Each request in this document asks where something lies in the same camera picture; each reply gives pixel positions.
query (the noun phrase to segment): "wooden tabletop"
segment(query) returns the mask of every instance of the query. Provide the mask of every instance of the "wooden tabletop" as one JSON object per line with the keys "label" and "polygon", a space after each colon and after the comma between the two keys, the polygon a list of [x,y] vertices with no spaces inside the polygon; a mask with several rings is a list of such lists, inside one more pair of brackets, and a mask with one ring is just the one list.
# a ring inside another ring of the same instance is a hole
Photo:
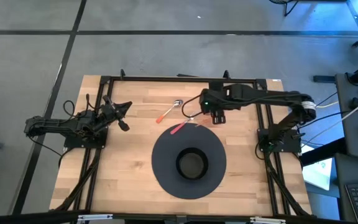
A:
{"label": "wooden tabletop", "polygon": [[[91,102],[95,101],[99,81],[100,76],[84,76],[76,112],[85,109],[87,93],[91,95]],[[267,83],[269,90],[283,90],[280,80],[267,80]],[[207,87],[207,83],[196,82],[114,82],[112,101],[133,102],[125,118],[131,129],[128,132],[121,131],[116,123],[109,127],[106,147],[101,153],[92,212],[272,215],[265,164],[254,154],[257,144],[256,130],[259,128],[255,105],[243,107],[240,111],[225,111],[226,124],[205,125],[219,137],[227,158],[225,176],[214,192],[203,198],[185,200],[166,193],[158,184],[151,165],[155,141],[166,129],[181,123],[185,118],[177,108],[160,124],[155,120],[169,109],[176,99],[189,100]],[[187,113],[199,110],[197,100],[185,107]],[[272,113],[277,123],[288,114],[288,108],[272,106]],[[197,123],[205,118],[207,116],[198,116],[192,122]],[[74,149],[63,158],[50,208],[59,206],[77,184],[84,151]],[[293,154],[281,153],[280,156],[287,188],[303,209],[311,213],[298,159]],[[87,192],[88,185],[83,191],[80,208],[85,207]],[[277,186],[275,192],[278,209],[283,213]]]}

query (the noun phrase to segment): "metal spoon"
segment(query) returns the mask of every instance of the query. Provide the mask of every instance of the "metal spoon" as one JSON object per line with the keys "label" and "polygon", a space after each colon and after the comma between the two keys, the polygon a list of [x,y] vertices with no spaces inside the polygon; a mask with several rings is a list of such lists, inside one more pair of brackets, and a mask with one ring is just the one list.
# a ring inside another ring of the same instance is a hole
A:
{"label": "metal spoon", "polygon": [[175,101],[173,102],[172,107],[169,108],[169,110],[167,110],[167,112],[165,112],[165,113],[164,113],[163,115],[161,115],[159,118],[157,118],[157,120],[155,120],[155,122],[156,122],[157,124],[159,124],[159,123],[164,119],[165,115],[167,115],[167,114],[169,113],[169,111],[171,111],[173,108],[178,107],[178,106],[180,106],[180,105],[182,105],[182,104],[183,104],[183,100],[175,100]]}

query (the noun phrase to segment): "concrete floor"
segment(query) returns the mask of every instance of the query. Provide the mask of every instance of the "concrete floor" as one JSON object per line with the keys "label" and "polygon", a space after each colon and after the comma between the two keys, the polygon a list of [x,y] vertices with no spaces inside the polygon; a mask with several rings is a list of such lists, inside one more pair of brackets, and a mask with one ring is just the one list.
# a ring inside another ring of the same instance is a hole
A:
{"label": "concrete floor", "polygon": [[[358,0],[352,3],[358,7]],[[71,30],[79,5],[80,0],[0,0],[0,29]],[[301,2],[288,17],[282,13],[283,6],[267,0],[92,0],[80,30],[358,31],[344,2]],[[0,215],[11,212],[30,153],[24,121],[44,112],[67,40],[67,35],[0,35],[0,141],[5,144],[0,150]],[[350,48],[357,40],[358,36],[77,36],[52,117],[66,118],[62,103],[76,100],[83,75],[118,75],[120,68],[128,76],[201,77],[221,77],[227,69],[235,78],[282,79],[286,90],[310,94],[319,102],[336,88],[313,83],[311,77],[357,70],[358,48]],[[338,111],[332,106],[320,109],[318,116]],[[305,128],[305,139],[338,119]],[[342,127],[337,126],[313,142],[324,144],[341,136]],[[63,138],[48,134],[44,143],[61,151]],[[55,154],[43,149],[24,213],[47,211],[57,162]],[[322,200],[332,199],[311,199],[314,213],[322,209]]]}

